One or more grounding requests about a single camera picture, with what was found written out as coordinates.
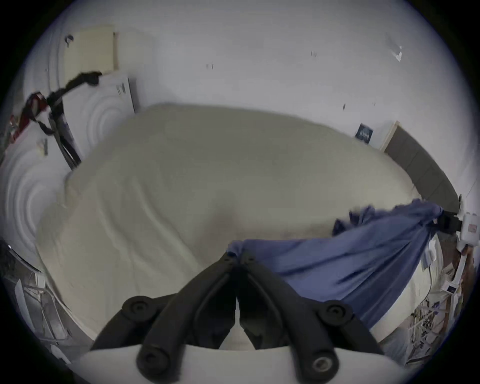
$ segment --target gray headboard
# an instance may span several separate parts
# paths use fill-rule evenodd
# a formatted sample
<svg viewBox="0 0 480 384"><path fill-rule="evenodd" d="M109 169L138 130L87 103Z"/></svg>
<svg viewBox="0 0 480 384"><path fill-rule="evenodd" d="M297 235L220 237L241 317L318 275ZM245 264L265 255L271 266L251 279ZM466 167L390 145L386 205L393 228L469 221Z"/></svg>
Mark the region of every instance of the gray headboard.
<svg viewBox="0 0 480 384"><path fill-rule="evenodd" d="M444 210L458 213L455 189L437 163L398 123L394 124L383 150L410 176L419 194Z"/></svg>

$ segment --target blue cloth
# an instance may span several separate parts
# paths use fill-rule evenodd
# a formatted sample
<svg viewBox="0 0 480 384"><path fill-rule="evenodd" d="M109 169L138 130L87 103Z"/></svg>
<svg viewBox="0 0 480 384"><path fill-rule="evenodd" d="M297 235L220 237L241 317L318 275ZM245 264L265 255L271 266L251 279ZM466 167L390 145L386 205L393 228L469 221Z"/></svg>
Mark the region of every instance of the blue cloth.
<svg viewBox="0 0 480 384"><path fill-rule="evenodd" d="M334 237L234 241L228 251L248 251L303 297L342 300L370 329L407 285L435 233L441 207L414 200L391 211L368 206L337 220Z"/></svg>

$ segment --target black strap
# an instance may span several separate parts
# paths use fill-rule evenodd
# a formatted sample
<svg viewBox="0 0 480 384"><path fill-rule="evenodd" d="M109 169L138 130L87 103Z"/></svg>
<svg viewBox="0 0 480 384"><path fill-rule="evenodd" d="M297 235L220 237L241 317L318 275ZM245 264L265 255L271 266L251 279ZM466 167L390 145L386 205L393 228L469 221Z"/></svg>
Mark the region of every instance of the black strap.
<svg viewBox="0 0 480 384"><path fill-rule="evenodd" d="M50 117L53 120L52 128L47 127L41 121L37 121L33 111L30 107L29 101L37 96L41 95L39 92L35 92L31 94L25 104L25 107L22 111L22 114L25 114L30 120L35 121L43 131L43 133L47 136L55 136L55 140L60 148L60 151L65 158L65 161L68 163L71 169L76 168L80 165L82 160L78 156L77 152L75 151L74 147L68 142L63 135L60 134L56 127L56 123L59 118L63 115L63 101L62 96L67 92L71 91L72 89L82 85L83 83L87 83L92 86L98 85L99 77L102 75L101 72L87 72L81 73L73 80L70 80L65 88L60 88L59 90L52 92L46 99L48 106L50 107L51 114Z"/></svg>

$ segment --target sticker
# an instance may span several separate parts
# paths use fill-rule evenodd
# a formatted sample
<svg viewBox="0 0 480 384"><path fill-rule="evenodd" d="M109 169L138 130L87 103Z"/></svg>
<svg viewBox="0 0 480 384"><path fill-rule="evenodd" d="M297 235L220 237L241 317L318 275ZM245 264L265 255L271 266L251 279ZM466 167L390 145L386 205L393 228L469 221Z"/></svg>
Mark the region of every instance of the sticker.
<svg viewBox="0 0 480 384"><path fill-rule="evenodd" d="M360 124L359 130L357 131L355 137L368 144L370 142L370 139L372 138L372 134L373 129L367 127L364 124Z"/></svg>

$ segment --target white bedsheet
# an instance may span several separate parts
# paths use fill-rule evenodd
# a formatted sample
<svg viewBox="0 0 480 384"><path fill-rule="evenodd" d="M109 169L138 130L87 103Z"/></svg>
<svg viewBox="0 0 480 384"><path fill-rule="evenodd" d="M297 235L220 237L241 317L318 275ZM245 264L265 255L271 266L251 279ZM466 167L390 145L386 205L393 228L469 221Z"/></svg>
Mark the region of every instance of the white bedsheet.
<svg viewBox="0 0 480 384"><path fill-rule="evenodd" d="M161 105L125 121L72 173L36 246L55 293L95 338L126 299L177 292L232 240L325 237L349 209L415 197L392 159L327 127ZM392 313L408 316L426 279L417 269ZM377 339L403 320L387 315Z"/></svg>

